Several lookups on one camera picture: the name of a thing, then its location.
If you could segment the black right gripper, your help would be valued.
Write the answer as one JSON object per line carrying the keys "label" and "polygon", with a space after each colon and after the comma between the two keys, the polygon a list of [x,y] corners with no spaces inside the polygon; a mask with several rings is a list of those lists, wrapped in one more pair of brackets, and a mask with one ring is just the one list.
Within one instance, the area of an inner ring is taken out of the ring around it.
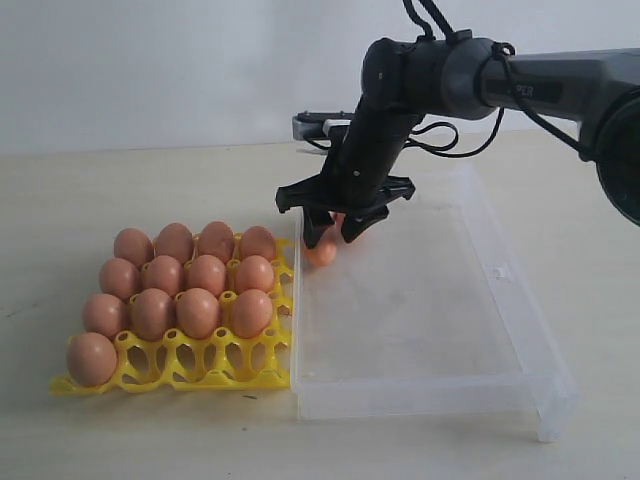
{"label": "black right gripper", "polygon": [[386,204],[411,199],[415,186],[407,177],[391,176],[391,168],[411,130],[423,115],[404,108],[374,109],[361,99],[343,141],[333,143],[321,172],[277,189],[281,213],[304,207],[302,238],[314,249],[333,226],[329,210],[344,214],[340,233],[354,242],[368,228],[389,215]]}

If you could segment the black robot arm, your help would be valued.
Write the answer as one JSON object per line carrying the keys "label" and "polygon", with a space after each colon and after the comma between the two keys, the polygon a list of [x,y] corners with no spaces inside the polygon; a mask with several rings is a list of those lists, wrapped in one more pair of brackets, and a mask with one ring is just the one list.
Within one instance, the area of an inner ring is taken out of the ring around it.
{"label": "black robot arm", "polygon": [[324,138],[330,147],[318,174],[277,190],[277,208],[302,209],[308,247],[332,226],[334,213],[343,215],[341,234],[351,242],[384,220],[392,201],[413,195],[413,183],[391,170],[401,151],[416,145],[426,116],[480,120],[501,118],[506,110],[524,113],[548,132],[555,119],[575,122],[578,137],[564,143],[595,165],[611,204],[638,221],[638,51],[519,55],[487,38],[374,42],[353,113],[294,119],[298,139]]}

